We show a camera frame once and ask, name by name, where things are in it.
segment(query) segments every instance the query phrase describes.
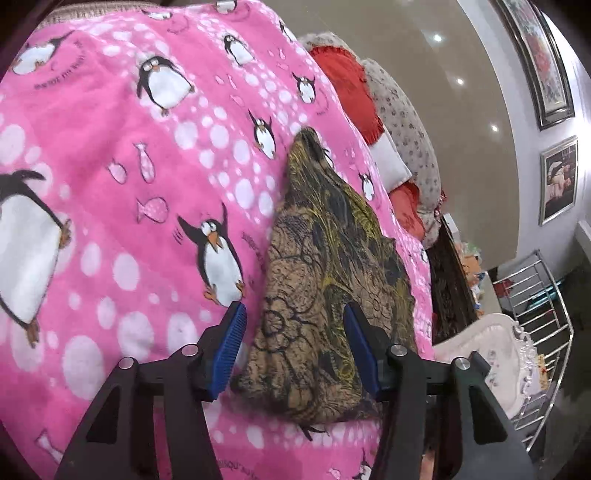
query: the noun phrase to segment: chrome drying rack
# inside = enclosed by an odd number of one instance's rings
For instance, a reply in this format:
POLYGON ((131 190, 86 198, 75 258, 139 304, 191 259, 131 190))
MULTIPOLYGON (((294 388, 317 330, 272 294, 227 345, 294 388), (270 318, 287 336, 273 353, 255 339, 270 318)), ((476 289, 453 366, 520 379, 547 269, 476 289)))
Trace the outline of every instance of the chrome drying rack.
POLYGON ((526 267, 501 278, 501 306, 519 323, 516 329, 531 337, 538 355, 544 355, 548 388, 525 396, 519 413, 511 420, 529 452, 540 436, 569 360, 574 330, 564 300, 539 250, 524 262, 526 267))

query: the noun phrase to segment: patterned cloth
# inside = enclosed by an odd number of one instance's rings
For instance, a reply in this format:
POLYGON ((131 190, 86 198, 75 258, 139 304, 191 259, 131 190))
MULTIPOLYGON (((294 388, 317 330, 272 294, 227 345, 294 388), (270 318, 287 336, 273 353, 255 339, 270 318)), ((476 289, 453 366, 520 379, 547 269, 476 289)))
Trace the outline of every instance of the patterned cloth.
POLYGON ((287 191, 269 246, 261 328, 236 390, 305 425, 377 415, 355 368, 343 308, 416 351, 415 300, 391 238, 365 199, 302 130, 288 155, 287 191))

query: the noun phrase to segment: pink blanket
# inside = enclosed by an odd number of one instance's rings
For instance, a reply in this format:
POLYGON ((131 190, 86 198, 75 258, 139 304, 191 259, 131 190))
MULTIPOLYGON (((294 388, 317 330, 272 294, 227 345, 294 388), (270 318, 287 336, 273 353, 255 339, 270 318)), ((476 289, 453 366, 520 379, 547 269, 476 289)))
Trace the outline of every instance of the pink blanket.
MULTIPOLYGON (((328 79, 273 11, 248 0, 155 8, 31 35, 0 85, 0 418, 43 479, 122 356, 165 358, 241 299, 243 365, 302 125, 397 240, 417 345, 432 358, 426 254, 328 79), (218 246, 206 265, 201 237, 218 246)), ((205 407, 228 480, 368 477, 376 422, 309 442, 228 392, 205 407)))

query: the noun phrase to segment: penguin print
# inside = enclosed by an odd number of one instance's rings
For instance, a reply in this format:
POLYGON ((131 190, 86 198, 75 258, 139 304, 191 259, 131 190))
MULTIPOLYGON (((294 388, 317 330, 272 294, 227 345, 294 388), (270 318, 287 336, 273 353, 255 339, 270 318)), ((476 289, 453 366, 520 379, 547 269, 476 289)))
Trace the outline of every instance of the penguin print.
POLYGON ((61 43, 73 32, 74 30, 70 30, 63 37, 52 38, 48 42, 35 47, 31 47, 27 43, 25 51, 12 63, 12 71, 17 75, 26 75, 44 66, 57 53, 61 43))
POLYGON ((290 42, 297 41, 296 36, 291 32, 289 28, 285 26, 285 24, 282 21, 279 21, 279 28, 281 29, 281 33, 283 33, 287 40, 289 40, 290 42))
POLYGON ((197 245, 197 268, 206 285, 203 295, 229 307, 244 296, 244 281, 240 259, 228 237, 228 211, 223 203, 222 209, 222 223, 210 218, 196 228, 181 216, 177 219, 185 235, 197 245))
POLYGON ((367 201, 374 199, 374 183, 371 181, 369 174, 360 173, 359 178, 361 179, 361 188, 363 189, 363 195, 367 201))
POLYGON ((252 54, 246 49, 246 45, 234 35, 224 35, 223 46, 226 50, 226 53, 232 55, 239 67, 254 60, 252 54))
POLYGON ((216 10, 218 13, 226 15, 233 12, 238 7, 238 0, 217 0, 216 10))
POLYGON ((298 94, 302 101, 304 103, 314 103, 314 100, 316 100, 316 87, 314 86, 316 77, 310 80, 307 77, 298 77, 293 72, 291 74, 296 79, 298 94))
POLYGON ((275 158, 276 147, 275 135, 273 135, 273 129, 271 128, 272 119, 269 117, 269 123, 267 123, 262 118, 255 118, 250 110, 248 111, 248 115, 251 116, 252 123, 255 127, 255 145, 269 160, 273 160, 275 158))
POLYGON ((168 20, 173 16, 172 12, 148 12, 143 9, 142 13, 150 17, 152 20, 168 20))
POLYGON ((169 59, 156 55, 139 67, 138 98, 142 90, 162 109, 162 116, 166 116, 171 108, 193 93, 195 87, 169 59))
POLYGON ((365 449, 363 450, 363 459, 359 465, 359 473, 353 477, 353 480, 369 480, 371 476, 371 467, 365 459, 365 449))
POLYGON ((37 312, 56 267, 58 251, 70 243, 62 223, 25 183, 45 180, 39 172, 0 174, 0 307, 39 341, 37 312))

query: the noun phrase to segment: framed picture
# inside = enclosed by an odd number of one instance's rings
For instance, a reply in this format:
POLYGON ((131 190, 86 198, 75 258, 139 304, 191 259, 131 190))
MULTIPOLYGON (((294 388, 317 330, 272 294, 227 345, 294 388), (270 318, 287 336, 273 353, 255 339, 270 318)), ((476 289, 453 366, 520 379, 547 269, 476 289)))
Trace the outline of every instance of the framed picture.
POLYGON ((511 32, 530 84, 540 130, 574 116, 560 52, 544 16, 530 0, 492 0, 511 32))
POLYGON ((546 150, 542 159, 542 205, 540 225, 574 205, 579 173, 579 145, 571 137, 546 150))

